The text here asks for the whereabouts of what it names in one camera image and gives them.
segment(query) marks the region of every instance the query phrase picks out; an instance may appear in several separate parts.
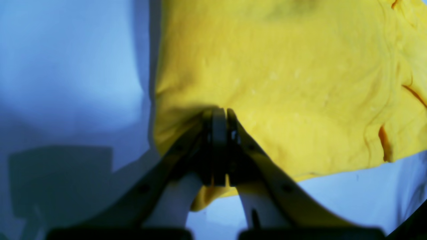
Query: yellow cloth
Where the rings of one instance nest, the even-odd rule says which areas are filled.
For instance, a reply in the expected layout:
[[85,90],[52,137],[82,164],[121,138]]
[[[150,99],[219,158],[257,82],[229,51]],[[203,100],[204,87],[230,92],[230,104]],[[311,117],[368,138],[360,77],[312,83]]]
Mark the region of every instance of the yellow cloth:
[[[161,154],[211,106],[296,181],[427,149],[422,0],[163,0],[162,14]],[[234,194],[204,187],[192,210]]]

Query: white sheet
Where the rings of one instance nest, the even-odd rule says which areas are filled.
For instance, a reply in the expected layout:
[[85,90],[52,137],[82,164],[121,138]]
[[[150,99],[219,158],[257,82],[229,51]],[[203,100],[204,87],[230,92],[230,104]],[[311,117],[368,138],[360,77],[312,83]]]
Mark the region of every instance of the white sheet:
[[[156,163],[149,80],[159,16],[150,34],[148,13],[148,0],[0,0],[0,233],[10,240],[43,239],[94,215]],[[23,154],[50,145],[62,147],[45,150],[47,160]],[[390,233],[427,198],[426,180],[418,154],[301,186]],[[187,226],[198,240],[227,240],[246,223],[230,197],[190,213]]]

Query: white cloth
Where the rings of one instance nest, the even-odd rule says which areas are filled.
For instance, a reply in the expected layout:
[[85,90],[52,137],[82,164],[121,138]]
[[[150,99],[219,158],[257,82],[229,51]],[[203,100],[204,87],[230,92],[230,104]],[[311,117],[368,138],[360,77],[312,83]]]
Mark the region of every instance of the white cloth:
[[[148,0],[0,0],[0,233],[43,239],[107,207],[156,163],[150,37]],[[74,148],[15,155],[51,145]],[[418,154],[301,186],[388,234],[426,199],[426,180]],[[198,240],[231,240],[246,223],[230,197],[190,213],[187,226]]]

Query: white backdrop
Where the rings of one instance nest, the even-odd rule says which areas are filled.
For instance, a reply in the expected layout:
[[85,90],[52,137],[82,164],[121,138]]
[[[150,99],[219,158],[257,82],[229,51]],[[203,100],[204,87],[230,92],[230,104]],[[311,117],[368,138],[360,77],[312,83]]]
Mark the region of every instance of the white backdrop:
[[[7,239],[43,239],[96,214],[158,160],[149,136],[159,3],[0,0]],[[426,170],[418,154],[300,185],[336,214],[388,234],[427,198]],[[239,198],[230,197],[191,213],[187,226],[198,240],[231,240],[246,223]]]

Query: white surface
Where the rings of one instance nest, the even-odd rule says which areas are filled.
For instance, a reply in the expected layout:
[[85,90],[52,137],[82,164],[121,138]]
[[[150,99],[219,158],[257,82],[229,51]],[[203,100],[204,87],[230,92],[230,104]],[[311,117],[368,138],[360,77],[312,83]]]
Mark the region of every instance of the white surface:
[[[51,227],[92,216],[155,163],[135,161],[152,149],[148,6],[147,0],[0,0],[0,232],[10,240],[42,239]],[[11,154],[49,145],[110,147],[112,162],[99,160],[105,151],[70,153],[67,161],[33,159],[12,173]],[[15,175],[19,183],[10,181]],[[425,183],[418,154],[301,186],[336,214],[389,233],[426,199]],[[20,215],[34,216],[16,216],[12,188],[23,199]],[[245,225],[238,197],[218,199],[187,221],[198,240],[235,239]]]

